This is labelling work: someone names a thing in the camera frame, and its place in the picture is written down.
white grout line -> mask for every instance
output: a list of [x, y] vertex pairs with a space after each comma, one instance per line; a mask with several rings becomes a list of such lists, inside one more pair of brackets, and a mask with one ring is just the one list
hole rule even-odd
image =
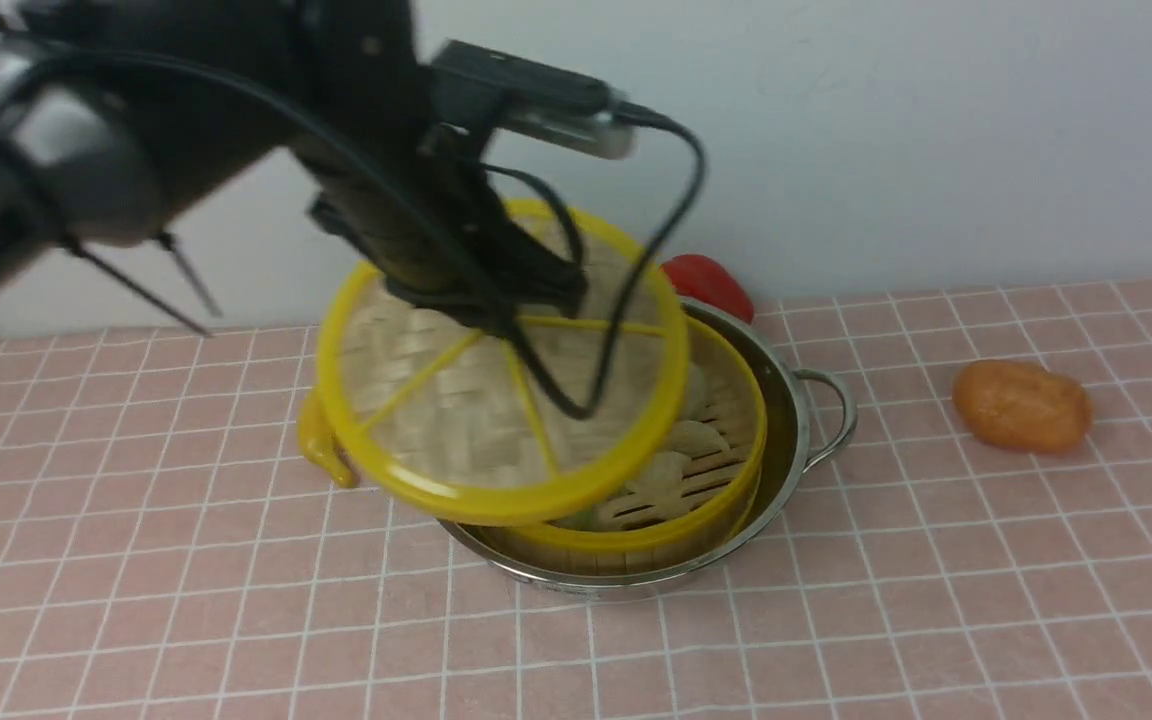
[[[367, 662], [367, 689], [362, 702], [362, 717], [364, 720], [371, 717], [371, 689], [376, 684], [376, 651], [380, 647], [380, 614], [385, 607], [385, 574], [389, 570], [389, 529], [394, 524], [394, 500], [393, 497], [385, 498], [385, 543], [380, 550], [380, 579], [376, 583], [376, 620], [372, 620], [371, 632], [371, 660]], [[447, 630], [447, 617], [444, 619], [444, 631]], [[520, 644], [517, 652], [522, 652]], [[518, 673], [518, 688], [522, 688], [522, 673]], [[518, 694], [518, 702], [522, 703], [522, 692]]]
[[[788, 324], [787, 319], [785, 323], [785, 333], [787, 336], [788, 333], [790, 333], [790, 324]], [[791, 351], [794, 353], [795, 365], [798, 365], [799, 361], [797, 359], [797, 357], [799, 356], [797, 355], [797, 348], [793, 348]], [[852, 348], [852, 354], [855, 354], [855, 348]], [[835, 473], [836, 470], [835, 465], [833, 465], [831, 462], [831, 464], [828, 464], [827, 468], [823, 468], [819, 471], [824, 471], [826, 469], [828, 469], [833, 475], [835, 475], [835, 478], [833, 479], [835, 479], [838, 487], [842, 488], [842, 482], [841, 482], [842, 478], [838, 477], [838, 473]], [[794, 578], [796, 579], [795, 584], [797, 585], [797, 588], [803, 588], [803, 578], [801, 578], [799, 575], [799, 553], [797, 552], [797, 548], [794, 546], [794, 528], [791, 528], [790, 523], [788, 523], [788, 518], [785, 520], [785, 544], [788, 551], [790, 551], [790, 564], [791, 568], [794, 568]], [[808, 593], [805, 589], [801, 589], [797, 594], [799, 594], [799, 601], [803, 602], [803, 616], [806, 620], [808, 624], [808, 638], [810, 638], [810, 642], [812, 642], [814, 659], [817, 659], [817, 667], [820, 672], [820, 680], [823, 681], [824, 697], [827, 698], [829, 704], [829, 717], [832, 720], [838, 720], [838, 704], [835, 703], [835, 696], [833, 696], [833, 684], [829, 682], [829, 669], [826, 666], [826, 664], [824, 664], [824, 651], [820, 647], [819, 637], [814, 631], [814, 620], [812, 620], [812, 604], [808, 601]]]
[[[195, 366], [197, 365], [198, 359], [202, 357], [202, 348], [204, 348], [204, 341], [198, 341], [198, 347], [195, 348], [194, 351]], [[194, 366], [189, 367], [189, 373], [188, 376], [185, 376], [184, 387], [187, 388], [189, 387], [189, 382], [194, 380], [194, 370], [195, 370]], [[172, 415], [172, 424], [169, 425], [169, 427], [174, 429], [175, 424], [179, 423], [180, 410], [182, 410], [184, 407], [184, 397], [189, 396], [185, 394], [185, 391], [182, 391], [182, 397], [180, 397], [177, 407], [175, 407], [175, 412]], [[238, 396], [234, 396], [234, 400], [229, 407], [229, 420], [234, 419], [234, 414], [237, 410], [238, 410]], [[227, 441], [227, 439], [229, 438], [229, 430], [226, 429], [223, 432], [225, 434], [220, 439], [220, 448], [219, 450], [215, 452], [215, 460], [220, 460], [220, 455], [223, 454], [225, 452], [225, 441]], [[166, 456], [166, 450], [168, 450], [168, 446], [170, 444], [172, 444], [170, 439], [168, 439], [168, 442], [162, 444], [162, 457]], [[159, 482], [159, 470], [154, 470], [154, 475], [152, 475], [152, 478], [150, 479], [150, 487], [147, 487], [147, 491], [145, 493], [146, 505], [147, 502], [150, 502], [150, 498], [154, 495], [154, 486], [158, 482]], [[172, 609], [168, 611], [168, 621], [166, 621], [166, 626], [162, 629], [162, 643], [160, 644], [159, 652], [157, 652], [154, 659], [154, 668], [150, 670], [150, 682], [147, 682], [145, 688], [145, 694], [146, 696], [150, 697], [152, 697], [152, 694], [154, 692], [154, 684], [157, 683], [157, 680], [159, 680], [159, 667], [161, 667], [162, 665], [164, 652], [168, 647], [168, 644], [172, 638], [172, 626], [175, 624], [175, 615], [177, 615], [177, 609], [180, 607], [180, 598], [183, 597], [182, 592], [184, 591], [185, 578], [189, 577], [189, 562], [194, 561], [194, 553], [197, 550], [197, 544], [198, 544], [198, 533], [202, 531], [202, 524], [204, 524], [204, 520], [207, 516], [206, 498], [211, 495], [211, 486], [215, 482], [217, 482], [217, 470], [214, 469], [211, 471], [211, 477], [207, 479], [207, 493], [206, 495], [204, 495], [204, 501], [202, 501], [200, 505], [197, 505], [198, 518], [195, 521], [194, 532], [191, 533], [191, 536], [189, 536], [189, 548], [185, 552], [184, 564], [182, 566], [182, 568], [180, 568], [180, 581], [177, 583], [177, 592], [175, 592], [175, 597], [172, 598]], [[136, 537], [132, 537], [132, 546], [134, 544], [136, 544]], [[88, 674], [90, 672], [91, 672], [91, 664], [88, 662], [88, 668], [83, 670], [82, 684], [85, 684], [88, 682]], [[141, 707], [141, 720], [145, 720], [146, 714], [147, 714], [147, 705]]]

steamer basket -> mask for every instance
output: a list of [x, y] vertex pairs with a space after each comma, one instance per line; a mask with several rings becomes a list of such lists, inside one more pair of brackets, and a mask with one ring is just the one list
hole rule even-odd
[[[483, 538], [509, 558], [547, 570], [626, 575], [669, 568], [719, 546], [745, 523], [767, 442], [767, 407], [744, 357], [700, 320], [689, 320], [691, 362], [707, 376], [702, 419], [730, 450], [694, 457], [672, 497], [630, 493], [598, 506], [596, 524], [611, 532], [551, 524], [484, 528]], [[733, 471], [723, 472], [728, 468]]]
[[[508, 210], [563, 251], [543, 202], [513, 200]], [[581, 402], [605, 318], [641, 248], [602, 220], [571, 214], [586, 241], [585, 306], [575, 319], [523, 306], [520, 323], [559, 387]], [[628, 306], [598, 414], [573, 420], [540, 393], [511, 346], [396, 300], [364, 263], [324, 323], [302, 446], [347, 484], [342, 464], [329, 461], [339, 448], [362, 473], [435, 518], [488, 526], [562, 518], [621, 487], [667, 437], [684, 400], [687, 338], [668, 278], [650, 270]], [[324, 427], [332, 442], [323, 441]]]

